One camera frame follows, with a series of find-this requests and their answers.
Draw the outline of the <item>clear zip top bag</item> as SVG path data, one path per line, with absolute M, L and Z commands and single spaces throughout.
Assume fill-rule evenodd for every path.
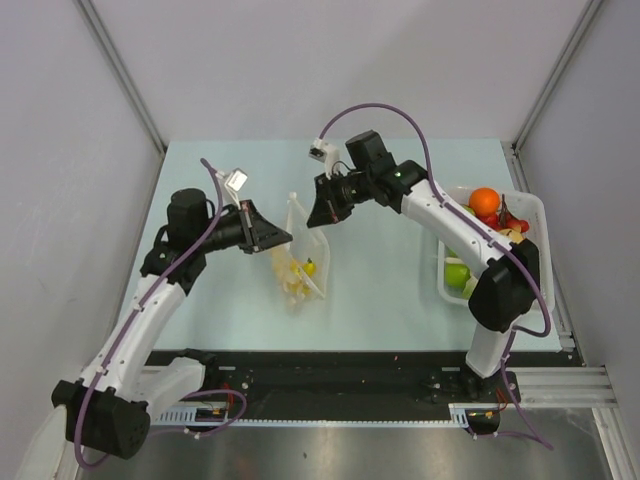
M 285 230 L 293 236 L 293 241 L 289 244 L 273 248 L 271 255 L 277 249 L 286 249 L 299 261 L 311 259 L 316 264 L 316 272 L 309 281 L 309 286 L 313 293 L 305 300 L 293 303 L 289 296 L 284 293 L 286 304 L 290 309 L 299 309 L 305 303 L 312 300 L 324 300 L 328 290 L 328 274 L 330 268 L 330 246 L 329 242 L 320 228 L 309 229 L 306 226 L 308 212 L 298 200 L 296 192 L 290 192 L 287 199 L 287 215 Z

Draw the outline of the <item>yellow banana bunch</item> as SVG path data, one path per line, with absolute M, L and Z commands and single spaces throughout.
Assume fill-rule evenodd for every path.
M 309 281 L 316 272 L 316 264 L 311 259 L 302 262 L 295 259 L 288 250 L 277 249 L 271 255 L 271 266 L 291 302 L 303 301 L 313 293 Z

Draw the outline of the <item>orange fruit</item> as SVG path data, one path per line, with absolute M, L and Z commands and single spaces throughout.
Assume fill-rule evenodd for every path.
M 469 196 L 468 206 L 477 216 L 490 216 L 495 214 L 501 205 L 501 196 L 492 188 L 482 187 L 472 191 Z

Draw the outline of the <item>red strawberry bunch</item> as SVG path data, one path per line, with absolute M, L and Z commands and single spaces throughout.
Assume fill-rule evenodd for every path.
M 526 220 L 519 219 L 511 213 L 507 206 L 505 195 L 502 195 L 500 207 L 496 212 L 487 216 L 479 216 L 478 219 L 496 231 L 510 229 L 518 233 L 527 233 L 530 229 L 530 225 Z

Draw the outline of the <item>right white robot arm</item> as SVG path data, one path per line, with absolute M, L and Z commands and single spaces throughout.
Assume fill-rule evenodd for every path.
M 502 379 L 519 318 L 544 302 L 538 247 L 528 239 L 515 242 L 473 217 L 415 161 L 397 163 L 377 132 L 349 139 L 346 148 L 354 167 L 343 174 L 336 166 L 340 154 L 335 146 L 321 138 L 311 143 L 308 155 L 324 171 L 314 179 L 307 226 L 337 224 L 356 205 L 373 200 L 449 246 L 477 280 L 468 301 L 476 327 L 459 382 L 469 399 L 486 400 Z

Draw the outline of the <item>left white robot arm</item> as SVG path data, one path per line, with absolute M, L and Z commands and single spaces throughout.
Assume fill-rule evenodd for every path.
M 153 379 L 142 370 L 160 333 L 204 271 L 209 253 L 237 247 L 260 253 L 291 242 L 292 235 L 266 220 L 250 200 L 215 208 L 196 188 L 172 194 L 167 222 L 144 258 L 129 307 L 78 380 L 61 380 L 54 406 L 66 410 L 66 439 L 78 463 L 89 467 L 86 448 L 129 459 L 143 446 L 151 424 L 191 395 L 207 400 L 221 387 L 215 357 L 186 349 Z

